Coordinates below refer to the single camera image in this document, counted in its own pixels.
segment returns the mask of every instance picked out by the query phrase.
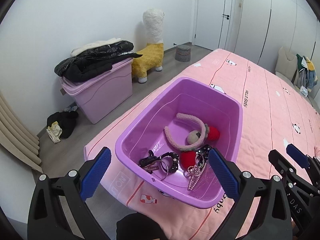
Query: curtain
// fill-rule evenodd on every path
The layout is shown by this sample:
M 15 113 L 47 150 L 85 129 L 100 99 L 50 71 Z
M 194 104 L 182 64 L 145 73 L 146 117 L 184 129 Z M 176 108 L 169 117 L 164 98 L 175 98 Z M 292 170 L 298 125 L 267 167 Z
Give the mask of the curtain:
M 34 170 L 39 166 L 39 138 L 28 131 L 14 114 L 0 92 L 0 144 Z

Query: floor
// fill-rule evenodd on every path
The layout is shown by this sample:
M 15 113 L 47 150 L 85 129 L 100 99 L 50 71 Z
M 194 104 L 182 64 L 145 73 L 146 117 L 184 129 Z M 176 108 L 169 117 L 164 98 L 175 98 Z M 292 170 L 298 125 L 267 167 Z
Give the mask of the floor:
M 144 84 L 139 84 L 136 79 L 133 79 L 133 95 L 97 124 L 91 124 L 84 114 L 79 111 L 77 126 L 68 139 L 63 139 L 61 142 L 54 144 L 47 134 L 42 135 L 40 138 L 39 155 L 42 160 L 41 167 L 44 173 L 50 178 L 54 178 L 64 176 L 71 169 L 78 170 L 84 163 L 84 146 L 101 130 L 136 105 L 152 91 L 167 83 L 189 65 L 196 63 L 211 52 L 211 50 L 205 48 L 194 45 L 190 46 L 190 62 L 176 61 L 174 59 L 175 49 L 165 51 L 162 65 L 163 70 L 161 72 L 150 70 L 148 72 L 148 81 Z M 73 233 L 82 236 L 68 209 L 64 197 L 61 198 L 61 203 Z M 134 212 L 117 201 L 100 184 L 93 197 L 87 199 L 86 203 L 93 216 L 111 239 L 116 239 L 116 222 Z

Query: white plush foot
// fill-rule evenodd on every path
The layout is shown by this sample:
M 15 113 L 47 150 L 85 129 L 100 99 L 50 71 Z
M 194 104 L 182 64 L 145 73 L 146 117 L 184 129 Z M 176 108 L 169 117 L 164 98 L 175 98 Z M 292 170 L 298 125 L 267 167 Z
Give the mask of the white plush foot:
M 145 78 L 139 78 L 139 79 L 138 79 L 138 82 L 139 82 L 139 83 L 145 83 L 145 82 L 147 82 L 147 80 L 148 80 L 147 77 L 145 77 Z

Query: pink blanket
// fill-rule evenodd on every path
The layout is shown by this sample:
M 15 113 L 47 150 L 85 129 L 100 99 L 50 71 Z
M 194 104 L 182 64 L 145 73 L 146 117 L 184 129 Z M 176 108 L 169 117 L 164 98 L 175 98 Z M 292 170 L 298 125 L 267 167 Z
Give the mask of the pink blanket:
M 207 85 L 220 86 L 243 106 L 243 129 L 236 164 L 257 178 L 278 174 L 268 153 L 278 150 L 308 180 L 307 173 L 286 154 L 293 143 L 304 154 L 314 156 L 320 141 L 320 117 L 312 106 L 284 81 L 256 64 L 225 50 L 217 49 L 159 87 L 100 132 L 84 148 L 86 160 L 102 147 L 112 152 L 112 161 L 101 180 L 117 200 L 156 221 L 169 239 L 209 239 L 219 227 L 233 200 L 224 195 L 212 208 L 201 210 L 159 192 L 123 166 L 115 155 L 119 135 L 138 114 L 178 77 L 190 77 Z M 239 235 L 245 234 L 254 217 L 255 199 Z

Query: storage box lid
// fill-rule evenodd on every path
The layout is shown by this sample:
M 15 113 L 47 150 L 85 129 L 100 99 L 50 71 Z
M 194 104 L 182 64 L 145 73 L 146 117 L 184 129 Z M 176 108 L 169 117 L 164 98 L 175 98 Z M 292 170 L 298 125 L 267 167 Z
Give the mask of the storage box lid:
M 80 93 L 81 91 L 85 90 L 86 88 L 90 87 L 91 85 L 95 84 L 99 80 L 105 78 L 106 76 L 110 75 L 114 71 L 122 68 L 123 66 L 131 63 L 133 61 L 132 58 L 127 58 L 123 61 L 120 61 L 118 63 L 115 63 L 112 65 L 112 69 L 109 71 L 106 71 L 105 73 L 102 73 L 99 76 L 96 76 L 95 78 L 89 79 L 85 82 L 71 82 L 70 80 L 66 79 L 65 77 L 60 78 L 61 85 L 63 89 L 69 94 L 74 96 L 76 93 Z

